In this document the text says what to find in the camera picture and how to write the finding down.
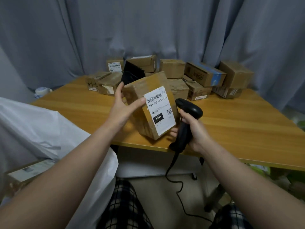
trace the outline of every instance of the person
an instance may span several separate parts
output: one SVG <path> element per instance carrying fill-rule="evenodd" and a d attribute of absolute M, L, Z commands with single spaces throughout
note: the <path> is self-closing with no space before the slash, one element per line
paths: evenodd
<path fill-rule="evenodd" d="M 120 83 L 116 90 L 114 104 L 105 123 L 51 169 L 37 177 L 10 203 L 0 208 L 2 229 L 67 226 L 104 160 L 113 137 L 125 125 L 130 115 L 146 103 L 143 97 L 129 106 L 125 105 L 121 92 L 123 85 Z M 180 110 L 180 114 L 183 121 L 191 127 L 193 139 L 189 145 L 205 159 L 215 177 L 231 195 L 252 227 L 304 228 L 303 203 L 241 163 L 210 137 L 200 121 L 183 110 Z M 170 134 L 175 137 L 177 130 L 173 128 Z M 128 199 L 124 202 L 125 205 L 117 204 L 120 203 L 116 201 L 118 196 Z M 133 214 L 124 212 L 131 208 Z M 124 218 L 122 220 L 114 218 L 113 214 Z M 152 226 L 133 187 L 125 180 L 118 180 L 112 199 L 97 227 L 151 228 Z M 214 221 L 211 228 L 230 228 L 230 226 L 221 224 L 221 219 L 218 218 L 218 222 Z"/>

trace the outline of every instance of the person's left hand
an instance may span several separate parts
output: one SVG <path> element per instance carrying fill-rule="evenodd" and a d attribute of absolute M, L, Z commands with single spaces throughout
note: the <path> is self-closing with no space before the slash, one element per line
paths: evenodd
<path fill-rule="evenodd" d="M 123 101 L 123 93 L 122 88 L 124 87 L 124 83 L 121 82 L 116 89 L 114 94 L 115 100 L 114 104 L 109 112 L 108 119 L 106 122 L 115 126 L 116 130 L 119 131 L 127 122 L 130 115 L 139 107 L 143 106 L 146 103 L 146 99 L 144 97 L 134 101 L 131 105 L 125 105 L 126 101 Z"/>

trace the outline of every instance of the wooden table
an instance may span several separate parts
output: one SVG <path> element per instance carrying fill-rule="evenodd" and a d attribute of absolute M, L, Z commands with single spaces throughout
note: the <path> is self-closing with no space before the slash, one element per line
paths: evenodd
<path fill-rule="evenodd" d="M 33 103 L 58 111 L 81 129 L 93 133 L 107 119 L 114 97 L 89 91 L 85 78 L 55 90 Z M 193 103 L 211 136 L 242 162 L 305 171 L 305 133 L 253 90 L 234 100 L 216 94 Z M 113 144 L 168 151 L 172 138 L 157 141 L 141 136 L 128 121 Z M 190 149 L 184 154 L 194 155 Z"/>

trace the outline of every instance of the white plastic bag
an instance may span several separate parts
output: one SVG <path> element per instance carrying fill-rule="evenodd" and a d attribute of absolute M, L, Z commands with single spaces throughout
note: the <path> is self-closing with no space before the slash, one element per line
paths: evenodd
<path fill-rule="evenodd" d="M 3 172 L 41 158 L 59 160 L 89 135 L 56 111 L 0 97 L 0 188 Z M 117 167 L 109 148 L 67 228 L 95 228 L 113 193 Z"/>

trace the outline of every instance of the person's right arm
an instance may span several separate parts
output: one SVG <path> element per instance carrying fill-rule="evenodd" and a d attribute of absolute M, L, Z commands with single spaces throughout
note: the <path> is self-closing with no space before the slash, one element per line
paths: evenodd
<path fill-rule="evenodd" d="M 305 204 L 240 162 L 206 131 L 204 125 L 180 110 L 190 124 L 190 146 L 202 154 L 212 172 L 254 228 L 304 228 Z M 171 135 L 177 135 L 172 129 Z"/>

